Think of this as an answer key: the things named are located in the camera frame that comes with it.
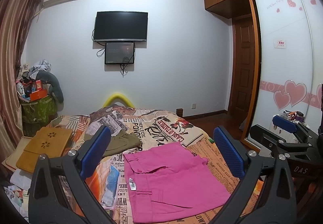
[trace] striped satin curtain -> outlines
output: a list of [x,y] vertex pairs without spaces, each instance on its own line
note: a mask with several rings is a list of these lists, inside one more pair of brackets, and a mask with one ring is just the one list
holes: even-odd
[[14,151],[23,135],[16,78],[32,17],[39,2],[0,1],[0,162]]

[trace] yellow arch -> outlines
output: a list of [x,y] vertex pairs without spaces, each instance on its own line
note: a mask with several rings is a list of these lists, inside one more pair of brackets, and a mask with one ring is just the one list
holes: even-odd
[[111,95],[104,103],[104,105],[102,107],[106,107],[108,105],[111,104],[111,102],[115,99],[121,99],[122,101],[125,102],[125,104],[128,106],[128,107],[132,107],[134,108],[135,106],[132,104],[132,102],[130,102],[130,100],[125,97],[123,94],[119,94],[119,93],[116,93],[116,94],[113,94]]

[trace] small wall-mounted monitor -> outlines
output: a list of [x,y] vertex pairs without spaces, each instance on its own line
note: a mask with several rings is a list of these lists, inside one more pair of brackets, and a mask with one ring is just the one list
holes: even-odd
[[105,64],[131,64],[135,60],[133,42],[107,42],[105,44]]
[[99,11],[94,41],[147,41],[148,12]]

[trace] folded pink garment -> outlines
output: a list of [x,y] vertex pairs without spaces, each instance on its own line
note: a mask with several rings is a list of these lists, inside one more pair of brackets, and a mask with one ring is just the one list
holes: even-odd
[[124,155],[133,222],[183,219],[222,206],[230,197],[207,167],[179,142]]

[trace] silver bolt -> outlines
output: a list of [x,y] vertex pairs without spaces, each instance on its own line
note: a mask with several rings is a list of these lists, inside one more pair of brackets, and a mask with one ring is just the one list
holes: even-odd
[[75,156],[76,155],[76,150],[72,149],[70,151],[68,151],[67,153],[69,156]]
[[286,157],[285,157],[283,154],[279,154],[278,158],[279,158],[280,160],[285,160],[285,159],[286,159]]
[[254,151],[254,150],[249,150],[248,155],[249,156],[256,156],[257,155],[257,152]]
[[44,160],[45,158],[46,158],[46,154],[41,154],[41,155],[39,155],[39,160]]

